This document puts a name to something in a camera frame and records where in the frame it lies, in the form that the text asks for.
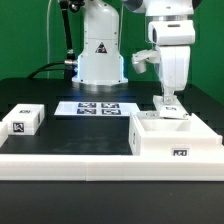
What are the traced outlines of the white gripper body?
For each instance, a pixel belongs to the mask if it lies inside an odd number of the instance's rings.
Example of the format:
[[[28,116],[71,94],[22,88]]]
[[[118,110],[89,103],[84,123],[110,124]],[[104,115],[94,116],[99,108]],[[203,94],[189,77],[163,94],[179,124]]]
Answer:
[[[193,21],[152,21],[148,37],[160,57],[157,74],[163,88],[182,91],[188,78],[190,45],[195,42]]]

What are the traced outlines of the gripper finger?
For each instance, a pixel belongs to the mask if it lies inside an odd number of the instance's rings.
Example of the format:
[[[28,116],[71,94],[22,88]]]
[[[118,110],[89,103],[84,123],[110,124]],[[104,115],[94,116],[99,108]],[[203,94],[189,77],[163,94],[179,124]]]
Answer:
[[[165,88],[163,90],[163,102],[165,104],[175,104],[176,103],[176,95],[174,94],[173,89]]]

